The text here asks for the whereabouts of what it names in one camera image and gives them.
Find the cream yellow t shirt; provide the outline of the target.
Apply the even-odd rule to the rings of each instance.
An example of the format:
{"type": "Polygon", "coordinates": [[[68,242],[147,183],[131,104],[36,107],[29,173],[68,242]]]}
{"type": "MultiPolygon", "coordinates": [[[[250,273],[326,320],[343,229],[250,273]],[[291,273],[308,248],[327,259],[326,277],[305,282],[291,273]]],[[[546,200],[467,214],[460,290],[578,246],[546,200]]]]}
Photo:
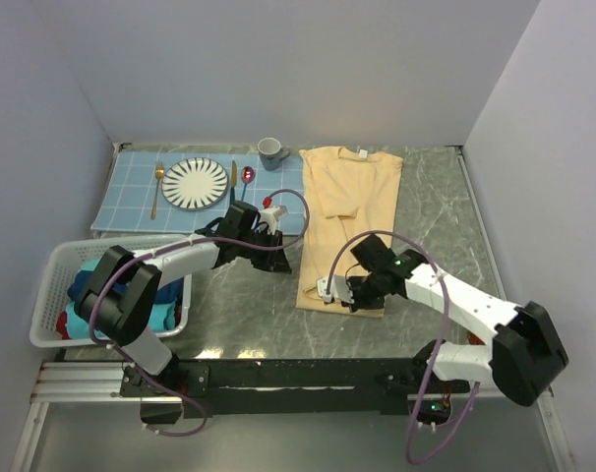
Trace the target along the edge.
{"type": "Polygon", "coordinates": [[[348,310],[339,303],[322,301],[317,281],[328,276],[335,256],[351,237],[371,229],[393,229],[403,159],[346,147],[303,149],[300,156],[310,221],[296,307],[346,315],[348,310]]]}

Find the blue checked placemat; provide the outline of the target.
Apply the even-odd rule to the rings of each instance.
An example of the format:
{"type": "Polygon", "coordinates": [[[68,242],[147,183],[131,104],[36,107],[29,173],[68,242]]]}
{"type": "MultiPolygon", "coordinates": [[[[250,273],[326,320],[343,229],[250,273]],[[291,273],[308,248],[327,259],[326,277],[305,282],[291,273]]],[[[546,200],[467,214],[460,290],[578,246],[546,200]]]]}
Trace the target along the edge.
{"type": "Polygon", "coordinates": [[[254,181],[248,185],[239,181],[235,194],[255,207],[260,207],[264,197],[278,189],[304,192],[303,161],[298,155],[289,156],[279,168],[267,171],[257,154],[123,151],[114,161],[105,195],[90,229],[95,232],[189,234],[225,215],[229,206],[228,191],[214,205],[194,210],[172,204],[155,188],[157,163],[170,169],[197,157],[213,160],[227,172],[233,163],[238,170],[252,167],[254,181]]]}

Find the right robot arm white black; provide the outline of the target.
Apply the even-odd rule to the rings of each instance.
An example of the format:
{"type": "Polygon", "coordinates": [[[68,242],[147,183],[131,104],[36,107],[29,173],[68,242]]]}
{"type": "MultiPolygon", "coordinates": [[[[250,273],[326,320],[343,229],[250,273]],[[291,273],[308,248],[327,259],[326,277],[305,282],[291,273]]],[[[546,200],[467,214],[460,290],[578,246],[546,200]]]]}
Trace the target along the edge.
{"type": "Polygon", "coordinates": [[[548,311],[535,302],[518,305],[487,294],[443,271],[420,251],[395,253],[376,234],[351,253],[364,274],[333,274],[319,282],[321,297],[350,311],[377,310],[389,295],[447,315],[479,339],[477,345],[436,342],[413,369],[415,383],[436,391],[448,381],[494,384],[520,406],[532,405],[568,365],[548,311]]]}

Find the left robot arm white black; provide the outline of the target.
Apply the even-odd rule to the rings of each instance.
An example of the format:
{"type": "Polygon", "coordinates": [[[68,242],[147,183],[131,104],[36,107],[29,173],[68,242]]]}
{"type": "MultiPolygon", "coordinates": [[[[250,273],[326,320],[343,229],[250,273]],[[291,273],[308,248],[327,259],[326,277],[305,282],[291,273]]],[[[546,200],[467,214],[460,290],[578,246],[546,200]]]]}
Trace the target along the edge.
{"type": "Polygon", "coordinates": [[[261,271],[289,273],[278,229],[286,214],[284,206],[257,209],[237,201],[224,217],[173,244],[137,253],[112,246],[74,300],[74,311],[145,370],[143,381],[152,392],[168,394],[179,372],[171,365],[174,354],[149,327],[158,291],[237,258],[261,271]]]}

